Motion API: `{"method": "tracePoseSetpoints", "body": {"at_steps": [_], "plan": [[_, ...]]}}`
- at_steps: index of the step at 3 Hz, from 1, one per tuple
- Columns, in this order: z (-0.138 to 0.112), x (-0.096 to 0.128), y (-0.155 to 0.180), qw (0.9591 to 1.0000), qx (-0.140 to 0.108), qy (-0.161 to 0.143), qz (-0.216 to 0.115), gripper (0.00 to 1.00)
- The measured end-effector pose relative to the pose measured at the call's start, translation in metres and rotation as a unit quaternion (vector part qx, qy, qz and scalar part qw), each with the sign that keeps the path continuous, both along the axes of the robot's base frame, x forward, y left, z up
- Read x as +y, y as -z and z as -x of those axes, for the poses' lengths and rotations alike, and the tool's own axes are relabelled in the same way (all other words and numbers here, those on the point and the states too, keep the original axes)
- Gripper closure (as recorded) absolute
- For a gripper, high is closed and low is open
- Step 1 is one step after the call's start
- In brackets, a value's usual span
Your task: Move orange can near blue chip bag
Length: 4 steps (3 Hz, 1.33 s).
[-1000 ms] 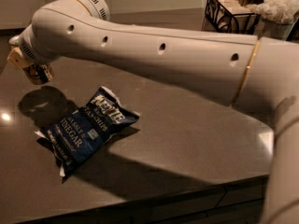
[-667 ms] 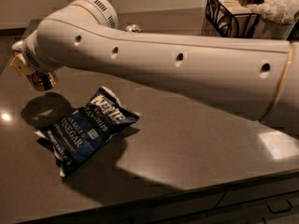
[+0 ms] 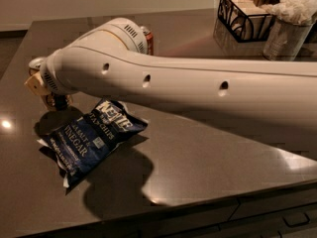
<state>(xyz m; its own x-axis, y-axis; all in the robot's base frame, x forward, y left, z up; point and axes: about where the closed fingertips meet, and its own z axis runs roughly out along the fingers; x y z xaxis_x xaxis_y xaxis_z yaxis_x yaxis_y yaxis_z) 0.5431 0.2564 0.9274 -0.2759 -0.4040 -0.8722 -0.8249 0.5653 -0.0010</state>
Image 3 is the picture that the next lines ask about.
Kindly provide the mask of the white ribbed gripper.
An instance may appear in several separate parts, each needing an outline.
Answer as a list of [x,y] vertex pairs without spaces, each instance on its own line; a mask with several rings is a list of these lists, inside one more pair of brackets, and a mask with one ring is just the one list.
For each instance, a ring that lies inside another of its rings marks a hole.
[[74,94],[78,91],[70,80],[74,77],[73,62],[76,55],[73,49],[59,49],[44,59],[40,72],[32,74],[25,85],[38,96]]

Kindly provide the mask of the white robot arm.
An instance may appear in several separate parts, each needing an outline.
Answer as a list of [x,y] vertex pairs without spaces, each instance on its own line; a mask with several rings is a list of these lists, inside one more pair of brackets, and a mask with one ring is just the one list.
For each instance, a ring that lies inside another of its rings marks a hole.
[[45,58],[26,86],[39,96],[82,92],[165,112],[214,113],[315,129],[313,62],[151,56],[143,30],[116,18]]

